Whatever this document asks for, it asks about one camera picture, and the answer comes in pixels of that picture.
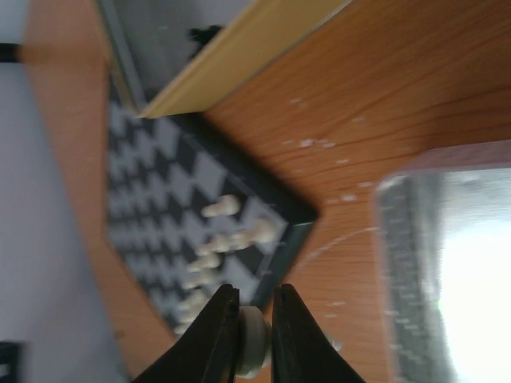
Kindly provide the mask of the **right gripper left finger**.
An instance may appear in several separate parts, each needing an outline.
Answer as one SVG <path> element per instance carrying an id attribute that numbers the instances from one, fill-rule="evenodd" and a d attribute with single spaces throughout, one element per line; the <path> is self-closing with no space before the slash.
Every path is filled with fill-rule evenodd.
<path id="1" fill-rule="evenodd" d="M 239 291 L 224 284 L 179 340 L 133 381 L 233 382 L 239 350 Z"/>

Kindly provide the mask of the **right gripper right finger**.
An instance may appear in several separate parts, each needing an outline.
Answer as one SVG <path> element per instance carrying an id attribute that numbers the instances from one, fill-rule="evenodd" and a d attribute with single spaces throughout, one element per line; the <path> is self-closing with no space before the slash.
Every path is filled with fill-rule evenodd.
<path id="1" fill-rule="evenodd" d="M 338 354 L 291 284 L 275 288 L 272 311 L 273 382 L 362 382 Z"/>

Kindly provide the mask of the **white chess piece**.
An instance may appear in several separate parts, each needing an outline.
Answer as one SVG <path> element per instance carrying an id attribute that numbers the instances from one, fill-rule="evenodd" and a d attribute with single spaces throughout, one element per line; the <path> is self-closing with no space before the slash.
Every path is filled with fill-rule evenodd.
<path id="1" fill-rule="evenodd" d="M 208 243 L 200 245 L 196 254 L 206 256 L 213 253 L 226 253 L 236 249 L 236 242 L 230 235 L 218 234 L 210 238 Z"/>
<path id="2" fill-rule="evenodd" d="M 254 378 L 271 362 L 271 325 L 254 306 L 240 307 L 240 347 L 236 376 Z"/>

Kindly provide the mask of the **white chess pawn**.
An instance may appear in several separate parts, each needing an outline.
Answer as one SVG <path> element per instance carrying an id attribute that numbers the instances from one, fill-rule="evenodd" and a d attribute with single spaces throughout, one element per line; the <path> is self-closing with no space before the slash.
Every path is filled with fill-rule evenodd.
<path id="1" fill-rule="evenodd" d="M 236 232 L 234 239 L 241 247 L 248 247 L 253 243 L 269 243 L 276 238 L 277 227 L 267 218 L 257 219 L 252 228 L 246 231 Z"/>
<path id="2" fill-rule="evenodd" d="M 201 210 L 201 215 L 212 218 L 219 215 L 235 215 L 240 210 L 240 202 L 235 195 L 222 195 L 216 203 Z"/>

